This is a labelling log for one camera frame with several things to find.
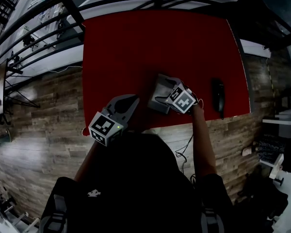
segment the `red tabletop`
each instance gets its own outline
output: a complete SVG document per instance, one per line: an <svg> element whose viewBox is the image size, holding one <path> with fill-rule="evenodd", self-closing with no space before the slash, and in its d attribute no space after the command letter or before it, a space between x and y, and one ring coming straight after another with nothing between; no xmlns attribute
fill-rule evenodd
<svg viewBox="0 0 291 233"><path fill-rule="evenodd" d="M225 19L183 11L128 11L94 17L86 27L83 102L86 127L115 96L137 94L129 126L144 130L191 122L147 108L159 73L182 79L204 101L206 120L220 118L212 106L211 79L225 85L225 117L250 112L243 63Z"/></svg>

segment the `wooden floor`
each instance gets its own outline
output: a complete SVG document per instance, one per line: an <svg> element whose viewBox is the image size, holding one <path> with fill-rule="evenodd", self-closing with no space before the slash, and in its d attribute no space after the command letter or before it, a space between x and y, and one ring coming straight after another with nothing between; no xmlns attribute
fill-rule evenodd
<svg viewBox="0 0 291 233"><path fill-rule="evenodd" d="M286 52L273 54L268 64L276 96L291 84L291 65ZM255 94L255 112L208 121L218 173L234 201L242 189L245 174L258 164L256 155L241 157L261 131L261 120L274 112L274 100L265 59L247 56ZM93 140L81 135L84 127L81 68L50 73L34 81L22 92L40 109L13 106L9 127L13 141L0 145L0 187L4 186L18 202L19 211L40 217L58 177L73 178ZM185 146L192 125L153 129L175 151ZM184 172L194 173L192 143L185 152ZM181 166L183 159L177 158Z"/></svg>

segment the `red table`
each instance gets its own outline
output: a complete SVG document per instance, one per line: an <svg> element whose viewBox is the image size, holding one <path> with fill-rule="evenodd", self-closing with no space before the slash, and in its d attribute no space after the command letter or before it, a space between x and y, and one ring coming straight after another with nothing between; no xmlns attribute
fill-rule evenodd
<svg viewBox="0 0 291 233"><path fill-rule="evenodd" d="M225 117L250 112L241 56L225 19L183 11L128 11L88 19L83 56L83 101L88 127L115 96L138 94L129 125L144 130L191 122L188 115L160 114L146 107L158 73L181 78L212 107L211 79L225 85Z"/></svg>

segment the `equipment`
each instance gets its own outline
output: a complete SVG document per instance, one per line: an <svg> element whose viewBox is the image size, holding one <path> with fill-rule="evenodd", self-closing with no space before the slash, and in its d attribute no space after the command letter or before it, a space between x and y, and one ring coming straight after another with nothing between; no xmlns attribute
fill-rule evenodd
<svg viewBox="0 0 291 233"><path fill-rule="evenodd" d="M219 79L213 79L211 85L214 110L220 112L221 119L224 119L225 92L223 82Z"/></svg>
<svg viewBox="0 0 291 233"><path fill-rule="evenodd" d="M168 113L170 107L184 114L197 102L195 94L179 78L159 74L148 107L165 114Z"/></svg>
<svg viewBox="0 0 291 233"><path fill-rule="evenodd" d="M101 113L96 113L88 126L91 136L105 146L110 145L128 127L127 122L139 100L138 96L133 94L113 98Z"/></svg>

